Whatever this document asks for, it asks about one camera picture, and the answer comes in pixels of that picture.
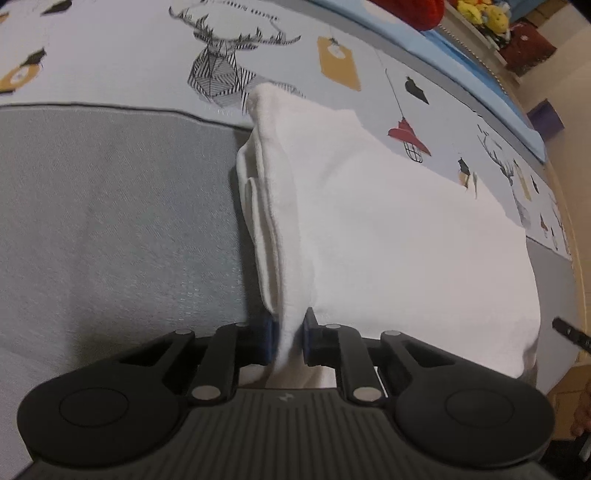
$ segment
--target yellow stuffed toy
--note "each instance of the yellow stuffed toy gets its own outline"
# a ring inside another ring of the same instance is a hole
[[[482,8],[484,24],[500,37],[505,35],[509,30],[509,17],[506,15],[507,9],[497,5],[485,5]]]
[[[488,39],[491,45],[499,50],[511,41],[511,30],[509,29],[509,5],[501,3],[498,5],[478,5],[482,24],[479,30]]]
[[[482,25],[484,23],[482,14],[474,4],[464,0],[458,0],[456,9],[472,25]]]

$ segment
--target black tool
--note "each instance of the black tool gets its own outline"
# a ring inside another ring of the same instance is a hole
[[[551,479],[553,411],[535,388],[401,332],[303,325],[337,388],[237,386],[274,353],[270,318],[210,338],[177,330],[32,390],[22,480]]]

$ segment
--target antler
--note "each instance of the antler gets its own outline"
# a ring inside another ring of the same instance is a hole
[[[292,38],[291,40],[285,39],[285,33],[281,30],[277,25],[273,23],[273,20],[269,20],[273,28],[277,30],[277,35],[271,35],[269,38],[262,37],[262,31],[260,28],[257,27],[255,35],[240,35],[236,39],[236,49],[237,50],[254,50],[258,45],[291,45],[292,43],[297,42],[301,35],[298,35],[296,38]]]
[[[480,131],[484,133],[485,140],[486,140],[486,137],[488,137],[488,133],[482,131],[482,129],[480,129]],[[513,170],[513,165],[501,162],[499,160],[499,158],[496,156],[496,152],[493,151],[491,153],[491,151],[488,150],[486,143],[484,141],[482,141],[480,137],[478,137],[478,140],[480,140],[480,143],[482,144],[482,146],[486,150],[486,153],[488,153],[488,156],[491,158],[491,160],[499,166],[499,168],[501,169],[501,173],[506,177],[507,180],[509,180],[509,185],[512,186],[513,185],[513,176],[515,175],[515,171]]]
[[[217,40],[217,37],[213,35],[213,29],[209,28],[205,23],[209,15],[204,15],[194,21],[193,16],[189,13],[188,8],[185,8],[181,10],[178,14],[175,14],[173,12],[173,7],[169,7],[168,14],[173,18],[178,18],[182,20],[185,24],[189,25],[190,27],[193,27],[193,34],[199,40],[202,40],[205,43],[209,43],[212,40]]]

